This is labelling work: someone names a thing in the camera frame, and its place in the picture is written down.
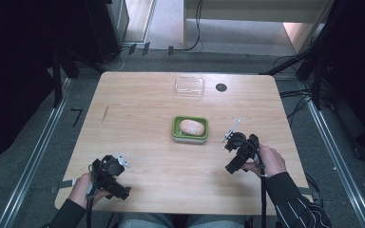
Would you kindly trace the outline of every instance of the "aluminum rail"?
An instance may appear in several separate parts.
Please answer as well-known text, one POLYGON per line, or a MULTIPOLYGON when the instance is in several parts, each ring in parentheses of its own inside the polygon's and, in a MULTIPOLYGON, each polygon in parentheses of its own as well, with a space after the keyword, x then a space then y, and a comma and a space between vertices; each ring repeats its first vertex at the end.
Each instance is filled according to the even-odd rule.
POLYGON ((8 228, 13 224, 17 212, 19 211, 20 206, 22 205, 23 199, 26 196, 26 193, 29 190, 29 186, 31 181, 37 171, 37 168, 40 164, 41 159, 44 156, 49 140, 52 136, 52 132, 55 129, 56 124, 58 123, 59 118, 61 117, 62 111, 64 110, 64 106, 67 102, 67 95, 69 93, 69 89, 72 85, 73 79, 67 78, 63 85, 63 94, 64 97, 62 101, 58 104, 56 108, 51 111, 49 115, 46 126, 43 129, 43 132, 34 147, 33 152, 30 155, 29 161, 23 171, 20 180, 17 182, 16 187, 11 193, 10 200, 5 208, 4 213, 0 219, 0 228, 8 228))
MULTIPOLYGON (((302 86, 302 88, 307 87, 304 84, 300 84, 300 86, 302 86)), ((345 188, 346 193, 348 194, 352 206, 354 207, 360 225, 361 227, 365 227, 365 199, 360 193, 360 190, 355 183, 355 180, 348 168, 348 165, 343 160, 341 152, 336 145, 336 141, 331 134, 328 124, 324 119, 324 115, 317 110, 313 103, 308 103, 308 107, 314 118, 314 121, 316 122, 322 140, 324 140, 324 143, 327 146, 328 153, 336 168, 339 178, 342 181, 342 185, 345 188)))

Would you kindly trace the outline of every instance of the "person's arm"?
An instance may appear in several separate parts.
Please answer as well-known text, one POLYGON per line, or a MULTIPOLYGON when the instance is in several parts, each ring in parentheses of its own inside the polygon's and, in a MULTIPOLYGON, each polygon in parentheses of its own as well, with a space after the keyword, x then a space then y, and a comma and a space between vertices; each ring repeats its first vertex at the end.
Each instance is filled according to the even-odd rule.
MULTIPOLYGON (((277 210, 283 227, 331 227, 325 211, 303 197, 293 182, 283 157, 274 148, 259 145, 259 153, 265 164, 267 174, 266 189, 277 210)), ((246 163, 243 169, 251 170, 258 176, 259 169, 253 162, 246 163)))
MULTIPOLYGON (((57 212, 52 222, 44 227, 76 227, 85 215, 87 207, 86 191, 90 186, 91 175, 84 174, 73 186, 69 197, 57 212)), ((98 190, 93 205, 102 197, 108 195, 107 191, 98 190)))

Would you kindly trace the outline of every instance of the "cable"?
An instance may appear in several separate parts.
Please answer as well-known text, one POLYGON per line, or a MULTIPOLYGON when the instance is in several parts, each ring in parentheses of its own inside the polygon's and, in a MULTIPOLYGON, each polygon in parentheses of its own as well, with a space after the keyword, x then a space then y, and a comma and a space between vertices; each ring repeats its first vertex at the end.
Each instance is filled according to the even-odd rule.
MULTIPOLYGON (((176 51, 176 52, 190 52, 189 50, 193 49, 194 47, 197 46, 198 43, 201 43, 202 45, 202 48, 200 51, 203 50, 203 43, 200 41, 201 40, 201 30, 200 30, 200 23, 201 23, 201 14, 202 14, 202 2, 203 0, 200 0, 198 2, 198 5, 197 5, 197 12, 196 12, 196 15, 195 15, 195 21, 197 23, 197 31, 198 31, 198 38, 197 38, 197 41, 195 42, 195 44, 190 47, 190 48, 184 48, 184 49, 173 49, 173 51, 176 51)), ((164 51, 168 51, 168 49, 158 49, 158 48, 153 48, 153 49, 149 49, 149 50, 164 50, 164 51)))
POLYGON ((97 194, 97 179, 98 179, 98 174, 99 174, 100 170, 102 169, 103 163, 104 163, 104 160, 101 160, 97 170, 92 165, 88 166, 88 171, 90 172, 90 175, 91 175, 91 185, 92 186, 91 186, 90 192, 88 192, 86 194, 86 198, 87 198, 86 226, 87 226, 87 228, 91 228, 91 212, 93 209, 94 197, 96 197, 96 194, 97 194))
POLYGON ((113 69, 113 68, 110 68, 110 67, 108 67, 108 66, 106 66, 106 65, 101 65, 102 67, 105 67, 105 68, 107 68, 107 69, 109 69, 110 71, 120 71, 120 70, 122 70, 123 68, 124 68, 124 66, 125 66, 125 60, 124 60, 124 58, 123 58, 123 54, 124 54, 124 52, 126 52, 127 50, 129 50, 129 48, 126 48, 125 50, 123 50, 121 53, 120 53, 120 58, 121 58, 121 61, 123 62, 122 63, 122 65, 121 65, 121 67, 119 67, 119 68, 117 68, 117 69, 113 69))
POLYGON ((307 173, 304 173, 304 174, 306 176, 307 182, 309 182, 310 185, 312 185, 316 189, 316 191, 318 193, 318 199, 317 200, 319 200, 319 206, 321 208, 324 208, 324 200, 323 200, 323 198, 321 196, 321 191, 319 190, 319 187, 318 187, 316 181, 309 174, 307 174, 307 173))
MULTIPOLYGON (((304 51, 303 51, 303 52, 306 52, 308 49, 310 49, 312 46, 314 46, 314 45, 315 45, 315 43, 316 43, 316 42, 314 42, 314 41, 313 41, 313 39, 311 39, 311 41, 310 41, 310 45, 309 45, 306 49, 304 49, 304 51)), ((278 58, 274 61, 274 63, 272 64, 272 66, 273 66, 273 68, 276 68, 276 67, 275 67, 275 64, 277 63, 277 61, 278 61, 279 59, 282 59, 282 58, 288 58, 288 57, 289 57, 289 60, 291 60, 292 58, 295 58, 296 60, 298 60, 298 62, 299 62, 299 63, 307 63, 307 62, 312 61, 312 60, 303 60, 303 59, 299 59, 299 58, 298 58, 298 56, 299 56, 299 54, 295 54, 295 55, 285 55, 285 56, 278 57, 278 58)), ((292 69, 294 69, 295 71, 298 71, 298 69, 294 68, 294 67, 293 67, 293 65, 290 65, 290 67, 291 67, 292 69)))
POLYGON ((110 216, 110 218, 109 218, 109 220, 108 220, 108 222, 107 222, 106 228, 109 228, 109 226, 111 225, 111 221, 112 221, 112 219, 114 218, 114 215, 115 215, 115 213, 114 213, 114 212, 113 212, 113 213, 111 213, 111 216, 110 216))
POLYGON ((249 145, 256 155, 258 156, 258 164, 256 167, 260 171, 260 201, 261 201, 261 227, 266 228, 266 174, 265 174, 265 164, 262 161, 259 150, 251 143, 242 140, 236 140, 235 142, 244 143, 249 145))
MULTIPOLYGON (((321 90, 320 91, 320 95, 324 95, 323 97, 319 97, 319 99, 322 99, 325 103, 324 106, 326 107, 330 107, 329 105, 326 104, 326 100, 327 100, 327 96, 328 96, 329 92, 327 90, 321 90)), ((280 92, 280 98, 287 98, 287 97, 294 97, 294 96, 303 96, 300 101, 298 101, 298 103, 295 106, 295 109, 286 117, 289 119, 289 125, 292 126, 292 122, 294 119, 294 116, 297 112, 299 112, 302 108, 304 108, 310 101, 312 101, 312 90, 311 89, 302 89, 302 90, 297 90, 297 91, 285 91, 285 92, 280 92)))
MULTIPOLYGON (((125 49, 130 49, 130 47, 121 47, 121 52, 123 52, 125 49)), ((111 56, 111 58, 109 60, 107 60, 107 62, 105 63, 105 65, 111 63, 114 60, 115 56, 117 56, 117 54, 118 53, 111 53, 111 54, 109 54, 111 56)))

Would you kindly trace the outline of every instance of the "human hand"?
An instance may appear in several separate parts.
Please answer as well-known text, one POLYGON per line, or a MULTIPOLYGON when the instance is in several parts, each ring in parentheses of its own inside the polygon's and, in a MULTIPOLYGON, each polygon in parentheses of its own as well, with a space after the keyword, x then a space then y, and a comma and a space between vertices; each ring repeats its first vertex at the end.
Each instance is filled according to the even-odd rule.
MULTIPOLYGON (((87 198, 86 198, 86 191, 91 183, 91 175, 89 173, 85 173, 79 178, 75 185, 73 186, 72 191, 69 194, 68 199, 76 202, 80 206, 86 209, 87 207, 87 198)), ((105 190, 98 189, 97 195, 94 198, 93 205, 97 203, 101 198, 109 195, 109 193, 105 190)))
MULTIPOLYGON (((265 165, 265 174, 268 178, 271 178, 278 173, 286 172, 284 159, 276 149, 260 144, 259 154, 262 158, 263 164, 265 165)), ((254 162, 246 162, 242 166, 242 169, 250 170, 260 177, 260 170, 256 167, 254 162)))

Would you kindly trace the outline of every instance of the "black circular marker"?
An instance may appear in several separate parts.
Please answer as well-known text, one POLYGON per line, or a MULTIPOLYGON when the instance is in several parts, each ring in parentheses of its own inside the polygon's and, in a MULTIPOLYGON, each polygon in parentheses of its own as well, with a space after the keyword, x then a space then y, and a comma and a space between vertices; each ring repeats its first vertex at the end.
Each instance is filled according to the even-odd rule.
POLYGON ((219 92, 224 92, 224 91, 226 91, 227 86, 226 86, 225 84, 217 84, 217 85, 216 85, 216 89, 217 89, 219 92))

